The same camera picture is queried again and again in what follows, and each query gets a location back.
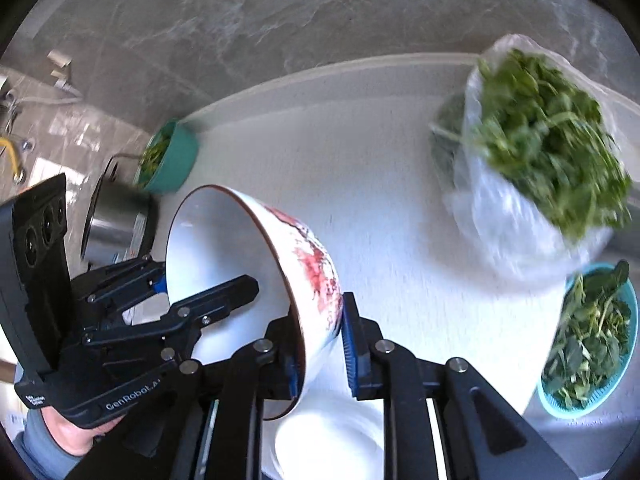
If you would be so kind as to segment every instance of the red floral pattern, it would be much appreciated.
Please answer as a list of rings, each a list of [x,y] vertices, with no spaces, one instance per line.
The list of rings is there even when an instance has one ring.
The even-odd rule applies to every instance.
[[[265,205],[265,208],[300,234],[301,238],[296,240],[294,253],[303,266],[314,299],[318,301],[318,312],[326,316],[326,329],[336,330],[342,315],[342,293],[334,265],[325,248],[302,222],[274,207]]]

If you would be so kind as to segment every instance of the gray marble floor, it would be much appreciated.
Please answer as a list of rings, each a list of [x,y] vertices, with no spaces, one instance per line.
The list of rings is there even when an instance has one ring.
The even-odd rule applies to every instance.
[[[508,32],[640,100],[640,56],[588,0],[40,0],[2,62],[41,80],[57,48],[87,101],[153,131],[287,73],[359,57],[480,52]]]
[[[60,98],[60,91],[31,77],[0,65],[0,73],[8,74],[18,97]],[[0,113],[4,128],[6,114]],[[0,156],[0,203],[41,180],[66,174],[66,213],[68,232],[65,237],[66,257],[71,276],[86,270],[80,259],[84,219],[92,192],[109,157],[117,152],[141,153],[149,134],[115,119],[84,103],[66,106],[24,104],[15,120],[13,134],[32,139],[34,149],[21,153],[26,180],[16,186],[7,154]],[[135,162],[118,166],[118,177],[132,182]]]

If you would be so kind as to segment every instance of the clear plastic bag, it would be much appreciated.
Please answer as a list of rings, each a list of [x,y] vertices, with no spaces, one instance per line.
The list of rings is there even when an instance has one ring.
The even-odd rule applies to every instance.
[[[610,112],[607,89],[594,83],[559,54],[516,34],[498,40],[482,58],[494,70],[513,48],[545,54],[575,85],[587,91],[601,107],[607,131],[615,140],[621,133]],[[481,121],[482,76],[476,67],[466,82],[462,136]],[[527,284],[556,282],[585,266],[604,248],[610,228],[592,228],[578,243],[562,233],[516,188],[478,156],[468,142],[459,146],[454,161],[454,190],[444,193],[447,208],[462,234],[501,275]]]

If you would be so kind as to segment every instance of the turquoise plastic basket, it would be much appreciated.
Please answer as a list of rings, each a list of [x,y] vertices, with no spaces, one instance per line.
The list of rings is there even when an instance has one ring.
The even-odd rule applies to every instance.
[[[169,147],[158,165],[156,172],[146,184],[142,184],[141,171],[138,167],[136,184],[151,193],[170,193],[178,191],[187,180],[198,154],[198,141],[193,132],[177,121],[169,121],[156,133],[146,145],[155,145],[162,136],[171,136]]]
[[[584,269],[583,273],[587,275],[594,270],[613,269],[613,267],[614,266],[611,264],[597,263],[590,265],[589,267]],[[565,292],[569,291],[573,284],[574,278],[568,279]],[[618,291],[618,298],[628,304],[629,309],[631,310],[631,322],[629,323],[628,327],[630,341],[629,354],[626,355],[626,357],[620,359],[620,370],[615,376],[610,378],[607,384],[605,384],[601,388],[598,388],[591,394],[591,398],[584,408],[572,408],[570,410],[568,410],[564,406],[564,404],[559,403],[554,396],[549,395],[545,392],[544,388],[542,387],[541,378],[538,381],[537,387],[538,397],[540,398],[540,402],[550,415],[557,418],[579,418],[581,416],[585,416],[595,410],[605,400],[607,400],[607,397],[609,397],[613,393],[613,390],[616,389],[618,384],[620,384],[622,376],[625,374],[626,369],[629,366],[629,361],[631,361],[631,356],[633,355],[634,349],[636,348],[636,339],[638,338],[638,300],[636,300],[636,292],[631,285],[631,281],[626,280],[626,283],[622,287],[620,287],[620,290]]]

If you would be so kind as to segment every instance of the pot handle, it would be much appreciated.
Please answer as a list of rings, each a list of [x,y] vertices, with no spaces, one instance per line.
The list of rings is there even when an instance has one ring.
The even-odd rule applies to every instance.
[[[102,174],[102,176],[105,176],[107,174],[107,172],[109,171],[109,166],[111,165],[111,163],[116,158],[133,158],[135,160],[140,160],[142,158],[142,156],[141,155],[133,155],[131,153],[116,153],[115,155],[111,155],[111,158],[109,159],[109,161],[107,162],[107,165],[104,168],[104,173]],[[116,170],[117,169],[118,169],[118,165],[116,163],[116,165],[111,170],[111,175],[108,177],[109,180],[114,180],[115,179]]]

